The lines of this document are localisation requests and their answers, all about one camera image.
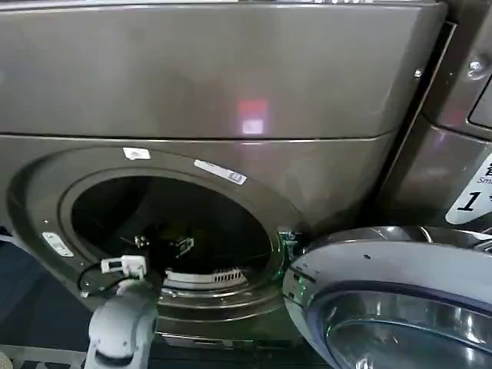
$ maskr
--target white label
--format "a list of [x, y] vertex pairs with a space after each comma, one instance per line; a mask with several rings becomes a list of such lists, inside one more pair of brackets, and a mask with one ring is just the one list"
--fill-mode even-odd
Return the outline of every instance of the white label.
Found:
[[237, 185], [244, 184], [248, 179], [248, 177], [246, 177], [245, 175], [240, 175], [235, 171], [230, 171], [229, 169], [225, 169], [223, 167], [219, 167], [218, 165], [214, 165], [202, 160], [195, 160], [194, 166], [203, 169], [204, 171], [207, 171], [209, 173], [212, 173], [213, 175], [217, 175], [223, 179], [234, 182]]
[[43, 238], [48, 242], [48, 244], [57, 252], [65, 258], [73, 258], [74, 253], [70, 251], [69, 248], [63, 243], [60, 236], [53, 232], [43, 232]]
[[451, 224], [464, 224], [492, 211], [492, 154], [478, 168], [446, 214]]
[[146, 148], [123, 148], [127, 159], [130, 160], [148, 160], [151, 158], [151, 152]]

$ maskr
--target floor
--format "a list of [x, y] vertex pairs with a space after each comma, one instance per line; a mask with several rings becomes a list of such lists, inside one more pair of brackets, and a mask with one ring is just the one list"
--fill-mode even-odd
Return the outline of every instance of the floor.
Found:
[[[0, 245], [0, 351], [15, 369], [77, 369], [91, 313], [36, 260]], [[296, 350], [226, 351], [155, 344], [150, 368], [298, 369], [326, 367], [307, 345]]]

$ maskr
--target washer lid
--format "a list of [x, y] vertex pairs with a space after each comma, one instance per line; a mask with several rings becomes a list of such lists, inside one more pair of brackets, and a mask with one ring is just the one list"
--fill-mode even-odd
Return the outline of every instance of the washer lid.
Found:
[[400, 234], [404, 241], [360, 233], [318, 243], [284, 277], [291, 319], [326, 362], [356, 369], [492, 367], [492, 255], [477, 251], [487, 249], [490, 236], [458, 231], [477, 241], [458, 247], [411, 241], [408, 232]]

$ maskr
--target front-load washing machine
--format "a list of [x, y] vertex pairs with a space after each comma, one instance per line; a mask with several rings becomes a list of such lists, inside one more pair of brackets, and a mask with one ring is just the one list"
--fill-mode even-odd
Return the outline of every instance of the front-load washing machine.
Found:
[[381, 182], [377, 223], [492, 230], [492, 11], [475, 2], [459, 8], [421, 109]]
[[[0, 222], [68, 289], [149, 237], [174, 343], [284, 345], [282, 278], [350, 227], [441, 3], [3, 2]], [[101, 298], [82, 299], [95, 307]]]

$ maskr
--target cable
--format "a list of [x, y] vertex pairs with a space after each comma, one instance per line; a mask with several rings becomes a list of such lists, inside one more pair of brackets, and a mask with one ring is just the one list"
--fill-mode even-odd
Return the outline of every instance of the cable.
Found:
[[95, 291], [86, 291], [82, 287], [82, 285], [81, 285], [82, 279], [84, 278], [84, 276], [89, 271], [95, 271], [95, 270], [101, 271], [101, 263], [95, 263], [95, 264], [89, 265], [86, 269], [84, 269], [83, 271], [81, 271], [81, 273], [78, 275], [78, 278], [77, 278], [77, 289], [86, 298], [88, 298], [88, 297], [94, 297], [94, 296], [97, 296], [99, 294], [104, 294], [105, 292], [108, 292], [112, 288], [118, 286], [123, 281], [127, 281], [129, 279], [136, 279], [136, 278], [133, 278], [133, 277], [123, 277], [123, 278], [117, 279], [116, 281], [111, 282], [110, 284], [108, 284], [107, 286], [104, 286], [103, 288], [99, 288], [98, 290], [95, 290]]

